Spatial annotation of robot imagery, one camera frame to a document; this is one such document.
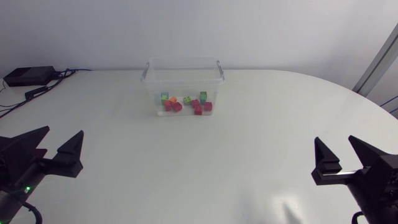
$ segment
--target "clear plastic container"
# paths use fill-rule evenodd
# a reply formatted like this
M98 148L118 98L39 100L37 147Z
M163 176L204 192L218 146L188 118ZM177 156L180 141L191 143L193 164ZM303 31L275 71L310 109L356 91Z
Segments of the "clear plastic container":
M218 87L224 81L223 69L214 57L151 58L141 77L158 116L200 115L196 100L201 115L211 115ZM178 103L171 102L173 96Z

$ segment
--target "orange block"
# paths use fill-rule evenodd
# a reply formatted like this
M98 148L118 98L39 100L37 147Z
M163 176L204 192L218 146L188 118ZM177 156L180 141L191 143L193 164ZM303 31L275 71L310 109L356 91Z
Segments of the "orange block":
M171 101L172 103L176 103L177 102L177 97L172 96L169 101Z

